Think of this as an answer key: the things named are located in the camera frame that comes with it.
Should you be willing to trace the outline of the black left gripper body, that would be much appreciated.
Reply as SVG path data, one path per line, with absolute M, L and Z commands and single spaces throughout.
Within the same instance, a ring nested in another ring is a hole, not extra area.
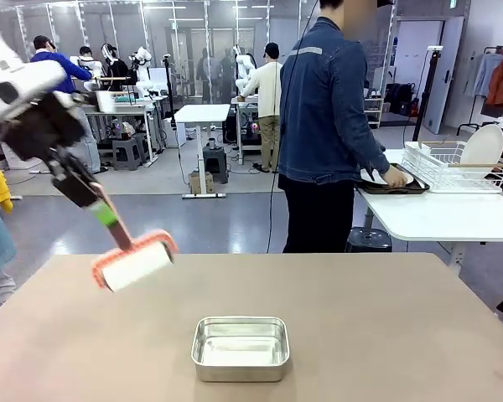
M 86 103 L 86 93 L 48 93 L 1 126 L 2 142 L 24 161 L 44 162 L 50 148 L 69 150 L 84 135 L 75 110 Z

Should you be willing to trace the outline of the person's right hand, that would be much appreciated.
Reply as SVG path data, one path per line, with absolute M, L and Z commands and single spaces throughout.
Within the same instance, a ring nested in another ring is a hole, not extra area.
M 407 184 L 407 178 L 402 171 L 392 165 L 381 175 L 389 188 L 403 188 Z

